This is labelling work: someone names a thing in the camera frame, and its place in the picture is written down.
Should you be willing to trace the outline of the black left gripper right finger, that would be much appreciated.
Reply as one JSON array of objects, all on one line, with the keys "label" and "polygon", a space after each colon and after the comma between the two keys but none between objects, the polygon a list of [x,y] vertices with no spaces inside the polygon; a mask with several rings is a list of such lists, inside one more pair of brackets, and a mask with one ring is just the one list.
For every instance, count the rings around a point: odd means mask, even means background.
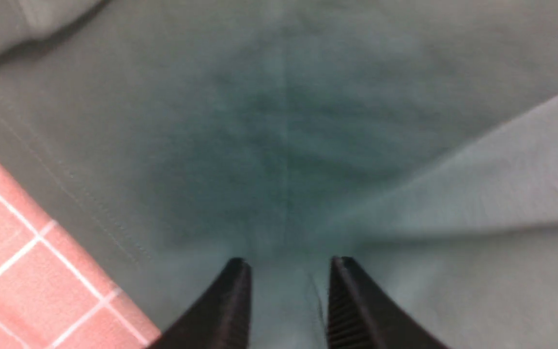
[{"label": "black left gripper right finger", "polygon": [[329,349],[446,349],[374,282],[352,257],[330,262]]}]

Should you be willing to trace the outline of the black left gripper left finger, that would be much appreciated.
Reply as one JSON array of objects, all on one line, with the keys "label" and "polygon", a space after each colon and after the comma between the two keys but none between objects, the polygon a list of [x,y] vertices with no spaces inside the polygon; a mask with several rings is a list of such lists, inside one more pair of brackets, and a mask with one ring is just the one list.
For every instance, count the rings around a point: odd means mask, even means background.
[{"label": "black left gripper left finger", "polygon": [[252,307],[252,271],[231,258],[206,291],[149,347],[246,349]]}]

